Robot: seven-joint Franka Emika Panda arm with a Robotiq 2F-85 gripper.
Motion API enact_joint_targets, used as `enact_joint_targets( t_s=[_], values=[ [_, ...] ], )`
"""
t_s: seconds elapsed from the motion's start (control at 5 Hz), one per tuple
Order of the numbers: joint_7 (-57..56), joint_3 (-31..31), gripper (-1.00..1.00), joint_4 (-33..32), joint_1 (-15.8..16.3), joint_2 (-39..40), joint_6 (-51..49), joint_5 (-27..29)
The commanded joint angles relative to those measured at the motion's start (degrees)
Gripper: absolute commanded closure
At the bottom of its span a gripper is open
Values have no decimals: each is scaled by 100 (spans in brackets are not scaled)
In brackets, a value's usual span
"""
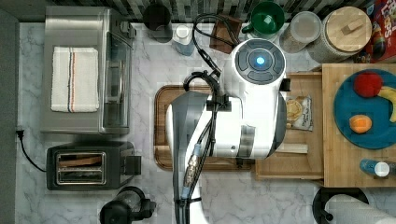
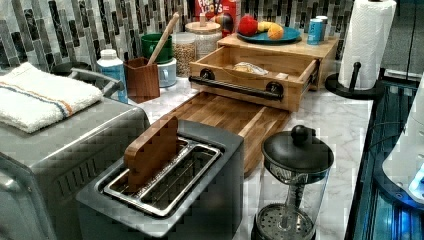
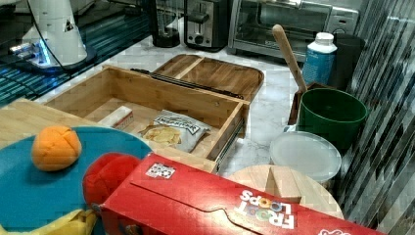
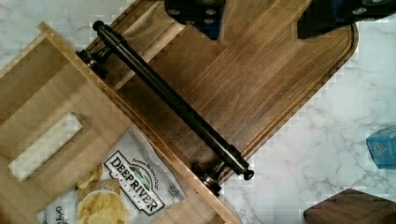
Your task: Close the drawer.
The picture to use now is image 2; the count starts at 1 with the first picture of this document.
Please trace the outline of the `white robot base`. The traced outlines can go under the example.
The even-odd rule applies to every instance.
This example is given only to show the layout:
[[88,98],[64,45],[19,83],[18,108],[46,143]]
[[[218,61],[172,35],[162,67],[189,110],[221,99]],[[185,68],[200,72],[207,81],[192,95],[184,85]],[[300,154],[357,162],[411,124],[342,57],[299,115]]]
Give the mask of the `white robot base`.
[[383,160],[375,179],[395,201],[423,210],[424,89],[417,88],[405,128],[393,150]]

